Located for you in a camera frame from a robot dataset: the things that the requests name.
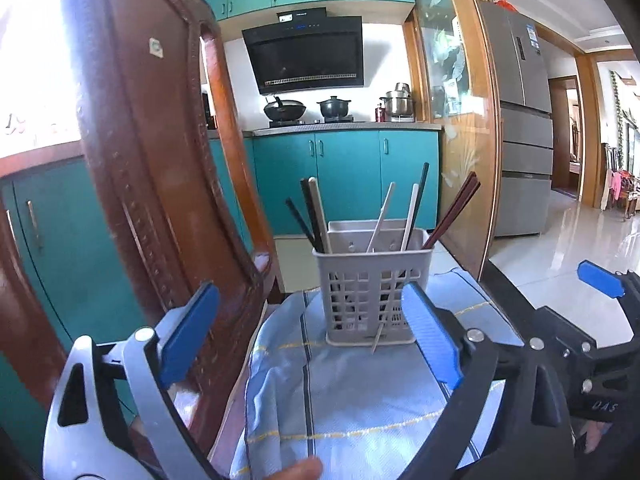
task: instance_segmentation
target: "striped cloth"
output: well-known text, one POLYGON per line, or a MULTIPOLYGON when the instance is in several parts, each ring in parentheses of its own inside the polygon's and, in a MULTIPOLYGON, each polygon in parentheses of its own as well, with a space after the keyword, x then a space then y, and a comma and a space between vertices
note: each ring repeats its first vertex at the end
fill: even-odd
MULTIPOLYGON (((427 294, 466 328, 522 343, 478 284, 461 269, 430 276, 427 294)), ((290 296, 258 333, 246 388, 246 425, 231 478, 261 479, 309 455, 323 479, 396 478, 446 405, 418 347, 336 348, 325 342, 321 295, 290 296)), ((502 396, 495 381, 460 465, 482 452, 502 396)))

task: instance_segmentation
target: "doorway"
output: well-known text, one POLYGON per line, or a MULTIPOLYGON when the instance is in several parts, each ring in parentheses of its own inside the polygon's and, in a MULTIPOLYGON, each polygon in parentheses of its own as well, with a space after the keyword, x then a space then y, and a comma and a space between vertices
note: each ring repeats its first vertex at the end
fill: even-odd
POLYGON ((575 75, 549 79, 554 131, 551 189, 578 200, 582 175, 582 102, 575 75))

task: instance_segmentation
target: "refrigerator door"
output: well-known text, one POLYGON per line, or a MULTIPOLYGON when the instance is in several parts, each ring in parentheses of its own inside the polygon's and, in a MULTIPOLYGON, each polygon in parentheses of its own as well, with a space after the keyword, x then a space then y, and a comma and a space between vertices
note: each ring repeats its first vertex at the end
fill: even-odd
POLYGON ((539 234, 551 196, 548 176, 503 172, 495 236, 539 234))
POLYGON ((502 107, 504 140, 552 148, 554 129, 551 119, 526 110, 502 107))
POLYGON ((520 63, 524 105, 550 114, 549 81, 540 53, 535 22, 517 12, 509 12, 508 17, 520 63))
POLYGON ((514 142, 502 143, 503 171, 550 175, 553 167, 554 150, 514 142))
POLYGON ((500 101, 524 105, 520 64, 508 16, 511 12, 491 2, 479 1, 478 4, 494 53, 500 101))

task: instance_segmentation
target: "blue rubber tip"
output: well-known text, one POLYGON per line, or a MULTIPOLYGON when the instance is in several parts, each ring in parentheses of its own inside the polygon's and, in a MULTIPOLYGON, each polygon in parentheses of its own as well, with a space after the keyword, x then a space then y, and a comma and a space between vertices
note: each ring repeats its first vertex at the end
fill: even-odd
POLYGON ((438 381, 455 389, 462 380, 460 348, 436 316, 436 308, 415 283, 402 288, 402 313, 425 361, 438 381))
POLYGON ((160 383, 163 387, 168 388, 185 379, 216 319, 219 302, 218 289, 207 283, 180 309, 184 311, 178 316, 160 353, 160 383))
POLYGON ((584 260, 578 265, 578 278, 610 298, 622 298, 625 295, 619 277, 589 260, 584 260))

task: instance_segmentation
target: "bottle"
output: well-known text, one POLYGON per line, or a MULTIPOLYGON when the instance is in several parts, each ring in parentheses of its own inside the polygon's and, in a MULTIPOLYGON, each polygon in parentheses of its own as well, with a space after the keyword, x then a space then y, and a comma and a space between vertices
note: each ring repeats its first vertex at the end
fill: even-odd
POLYGON ((385 107, 383 107, 382 102, 378 104, 378 108, 376 108, 376 122, 384 123, 386 121, 386 112, 385 107))

